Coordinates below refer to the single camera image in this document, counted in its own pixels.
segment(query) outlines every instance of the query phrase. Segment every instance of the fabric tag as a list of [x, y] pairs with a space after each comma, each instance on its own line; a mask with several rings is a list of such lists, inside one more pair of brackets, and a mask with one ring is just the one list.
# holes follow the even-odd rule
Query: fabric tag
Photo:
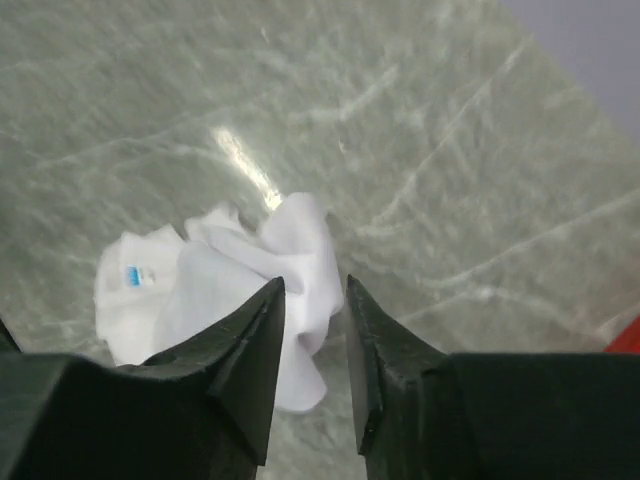
[[156, 283], [156, 276], [150, 268], [127, 267], [126, 281], [130, 287], [148, 287]]

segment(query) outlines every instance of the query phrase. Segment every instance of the white cloth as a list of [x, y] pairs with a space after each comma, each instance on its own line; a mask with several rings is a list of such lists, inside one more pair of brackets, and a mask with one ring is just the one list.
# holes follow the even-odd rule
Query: white cloth
[[146, 236], [123, 233], [100, 261], [96, 329], [116, 364], [140, 364], [226, 317], [268, 280], [285, 280], [285, 332], [276, 407], [312, 409], [326, 385], [312, 356], [343, 304], [325, 212], [313, 196], [287, 197], [253, 234], [221, 204]]

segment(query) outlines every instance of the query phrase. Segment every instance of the blue label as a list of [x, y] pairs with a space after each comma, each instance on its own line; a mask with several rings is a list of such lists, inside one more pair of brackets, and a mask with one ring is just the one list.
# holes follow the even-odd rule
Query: blue label
[[137, 267], [127, 267], [127, 280], [132, 287], [140, 286], [140, 272]]

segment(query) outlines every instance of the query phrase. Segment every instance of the gray wall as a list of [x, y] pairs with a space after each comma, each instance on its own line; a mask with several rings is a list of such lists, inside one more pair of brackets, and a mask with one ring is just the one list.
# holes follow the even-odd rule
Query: gray wall
[[640, 0], [502, 0], [640, 142]]

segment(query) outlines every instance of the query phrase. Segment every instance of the red object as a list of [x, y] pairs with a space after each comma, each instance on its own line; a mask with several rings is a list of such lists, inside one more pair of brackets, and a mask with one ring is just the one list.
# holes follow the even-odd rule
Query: red object
[[609, 353], [640, 353], [640, 317], [636, 318], [605, 352]]

